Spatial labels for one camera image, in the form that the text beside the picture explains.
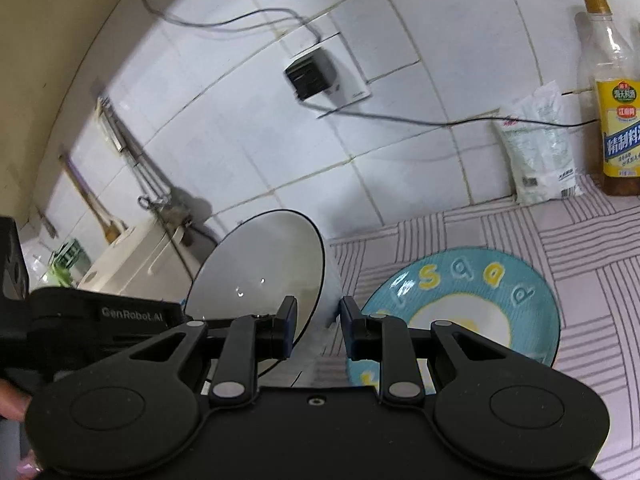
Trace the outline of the person left hand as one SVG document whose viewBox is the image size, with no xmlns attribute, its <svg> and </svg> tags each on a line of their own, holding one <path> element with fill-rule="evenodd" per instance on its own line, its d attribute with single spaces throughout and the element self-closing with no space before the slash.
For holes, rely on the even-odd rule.
<svg viewBox="0 0 640 480">
<path fill-rule="evenodd" d="M 1 381 L 1 416 L 22 422 L 24 420 L 30 396 L 22 390 L 15 388 L 6 380 Z M 39 468 L 34 452 L 28 454 L 16 466 L 18 478 L 33 479 L 39 474 Z"/>
</svg>

